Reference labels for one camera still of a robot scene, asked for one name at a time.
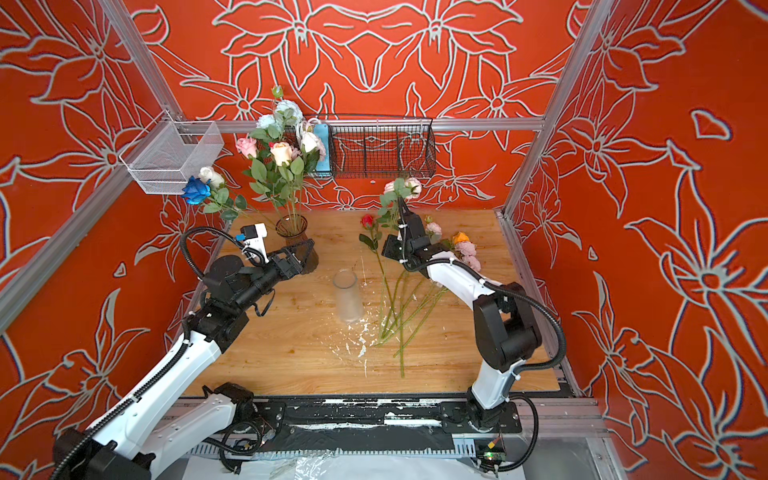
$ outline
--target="vase with flowers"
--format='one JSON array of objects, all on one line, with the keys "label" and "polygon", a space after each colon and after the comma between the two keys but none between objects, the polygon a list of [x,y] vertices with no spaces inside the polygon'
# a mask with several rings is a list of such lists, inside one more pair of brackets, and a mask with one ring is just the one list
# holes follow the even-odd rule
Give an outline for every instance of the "vase with flowers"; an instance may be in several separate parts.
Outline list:
[{"label": "vase with flowers", "polygon": [[[317,119],[305,120],[299,106],[283,99],[283,89],[273,88],[276,100],[272,114],[262,115],[258,126],[236,142],[237,150],[250,160],[243,173],[253,178],[251,189],[269,201],[279,215],[276,232],[293,245],[306,240],[307,220],[301,214],[304,177],[317,169],[326,156],[325,144],[314,134]],[[286,138],[296,130],[297,144]],[[303,273],[317,268],[319,257],[312,250]]]}]

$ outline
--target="metal base plate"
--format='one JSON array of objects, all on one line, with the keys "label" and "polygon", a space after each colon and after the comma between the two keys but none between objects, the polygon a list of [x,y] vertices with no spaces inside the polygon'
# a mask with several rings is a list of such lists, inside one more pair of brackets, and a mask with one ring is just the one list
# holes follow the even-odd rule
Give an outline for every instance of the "metal base plate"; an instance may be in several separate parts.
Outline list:
[{"label": "metal base plate", "polygon": [[[440,416],[442,417],[442,430],[445,433],[478,433],[470,423],[466,421],[467,402],[443,402],[440,404]],[[520,423],[520,415],[514,402],[508,402],[504,411],[499,416],[501,433],[520,433],[523,431]]]}]

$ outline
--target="wire basket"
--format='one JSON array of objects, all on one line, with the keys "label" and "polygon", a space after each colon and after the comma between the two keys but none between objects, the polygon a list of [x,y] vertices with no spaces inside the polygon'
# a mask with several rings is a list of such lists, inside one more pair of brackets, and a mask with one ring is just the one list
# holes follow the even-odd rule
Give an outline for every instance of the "wire basket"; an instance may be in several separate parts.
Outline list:
[{"label": "wire basket", "polygon": [[340,178],[430,178],[435,174],[432,120],[329,126],[330,166]]},{"label": "wire basket", "polygon": [[156,128],[146,148],[125,166],[145,193],[181,195],[189,177],[214,164],[224,140],[215,121],[202,135],[180,134],[173,122]]}]

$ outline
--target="clear glass cylinder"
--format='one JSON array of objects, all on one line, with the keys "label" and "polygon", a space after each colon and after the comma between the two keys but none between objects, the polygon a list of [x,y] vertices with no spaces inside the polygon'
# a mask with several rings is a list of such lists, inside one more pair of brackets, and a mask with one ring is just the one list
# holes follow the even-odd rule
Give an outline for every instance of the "clear glass cylinder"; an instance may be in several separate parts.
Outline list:
[{"label": "clear glass cylinder", "polygon": [[336,313],[343,322],[352,323],[362,319],[365,310],[357,283],[357,275],[351,270],[339,270],[333,276],[333,291],[336,295]]}]

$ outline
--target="blue rose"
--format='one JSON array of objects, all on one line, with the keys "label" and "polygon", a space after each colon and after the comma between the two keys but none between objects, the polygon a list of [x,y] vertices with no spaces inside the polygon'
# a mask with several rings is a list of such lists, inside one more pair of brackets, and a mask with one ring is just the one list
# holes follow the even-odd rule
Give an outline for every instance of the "blue rose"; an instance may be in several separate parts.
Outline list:
[{"label": "blue rose", "polygon": [[199,178],[190,177],[187,186],[182,189],[184,198],[189,205],[199,205],[210,196],[210,187]]}]

